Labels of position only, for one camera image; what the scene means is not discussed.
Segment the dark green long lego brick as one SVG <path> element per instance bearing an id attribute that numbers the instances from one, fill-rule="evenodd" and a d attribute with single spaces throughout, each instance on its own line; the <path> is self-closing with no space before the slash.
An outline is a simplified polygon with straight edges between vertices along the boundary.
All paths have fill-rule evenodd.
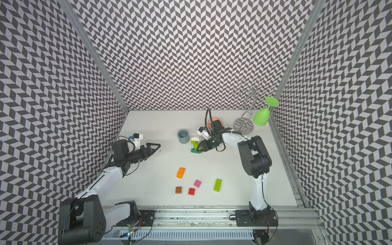
<path id="1" fill-rule="evenodd" d="M 192 148 L 192 149 L 191 149 L 191 152 L 192 152 L 192 153 L 196 153 L 196 154 L 201 154 L 201 152 L 200 152 L 200 151 L 197 151 L 195 148 Z"/>

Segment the lime long lego brick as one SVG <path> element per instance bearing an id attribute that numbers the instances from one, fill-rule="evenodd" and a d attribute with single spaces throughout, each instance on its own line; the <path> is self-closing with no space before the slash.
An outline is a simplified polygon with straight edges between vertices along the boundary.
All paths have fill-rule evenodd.
<path id="1" fill-rule="evenodd" d="M 213 190 L 215 192 L 219 193 L 221 186 L 222 186 L 222 180 L 221 179 L 216 179 Z"/>

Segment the pink square lego brick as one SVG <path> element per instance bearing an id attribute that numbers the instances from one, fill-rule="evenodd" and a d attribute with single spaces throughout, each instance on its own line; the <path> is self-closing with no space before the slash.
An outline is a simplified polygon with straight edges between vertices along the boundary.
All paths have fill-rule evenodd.
<path id="1" fill-rule="evenodd" d="M 202 184 L 202 182 L 200 180 L 196 180 L 195 183 L 194 183 L 194 186 L 196 188 L 200 188 L 201 184 Z"/>

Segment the lime square lego brick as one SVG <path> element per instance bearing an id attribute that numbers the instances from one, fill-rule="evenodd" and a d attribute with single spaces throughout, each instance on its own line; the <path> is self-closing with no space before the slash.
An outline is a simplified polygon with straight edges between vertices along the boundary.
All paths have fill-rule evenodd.
<path id="1" fill-rule="evenodd" d="M 199 145 L 199 141 L 198 140 L 192 140 L 191 143 L 193 144 L 194 148 L 197 148 Z"/>

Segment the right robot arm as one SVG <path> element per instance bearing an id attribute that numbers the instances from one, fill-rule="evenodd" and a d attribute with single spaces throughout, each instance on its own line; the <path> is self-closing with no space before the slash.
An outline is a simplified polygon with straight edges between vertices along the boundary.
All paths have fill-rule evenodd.
<path id="1" fill-rule="evenodd" d="M 272 159 L 261 137 L 246 138 L 242 133 L 225 128 L 219 120 L 212 122 L 211 126 L 203 126 L 198 134 L 204 139 L 199 143 L 196 151 L 207 152 L 223 144 L 238 149 L 242 166 L 247 175 L 254 178 L 251 200 L 249 202 L 252 215 L 266 216 L 270 214 L 271 207 L 267 202 L 267 175 L 272 166 Z"/>

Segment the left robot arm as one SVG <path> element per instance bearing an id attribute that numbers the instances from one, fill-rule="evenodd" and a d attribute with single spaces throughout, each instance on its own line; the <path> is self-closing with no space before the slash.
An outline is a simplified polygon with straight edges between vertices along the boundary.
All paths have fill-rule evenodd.
<path id="1" fill-rule="evenodd" d="M 103 209 L 101 202 L 124 178 L 132 164 L 146 161 L 160 149 L 160 144 L 140 144 L 139 138 L 117 140 L 101 174 L 84 191 L 60 205 L 58 244 L 87 245 L 99 242 L 116 226 L 139 230 L 152 227 L 154 210 L 139 210 L 135 201 L 115 204 Z"/>

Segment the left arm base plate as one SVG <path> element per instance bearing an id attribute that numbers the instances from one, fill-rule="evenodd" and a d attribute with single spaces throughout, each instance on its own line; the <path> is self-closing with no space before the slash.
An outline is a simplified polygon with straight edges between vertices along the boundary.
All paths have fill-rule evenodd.
<path id="1" fill-rule="evenodd" d="M 155 210 L 139 210 L 128 218 L 118 222 L 116 227 L 151 227 L 155 218 Z"/>

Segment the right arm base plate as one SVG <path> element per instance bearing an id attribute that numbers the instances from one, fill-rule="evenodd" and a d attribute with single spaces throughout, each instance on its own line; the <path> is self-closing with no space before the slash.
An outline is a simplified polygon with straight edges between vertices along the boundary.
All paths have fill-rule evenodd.
<path id="1" fill-rule="evenodd" d="M 278 218 L 270 211 L 236 210 L 236 224 L 238 227 L 277 227 Z"/>

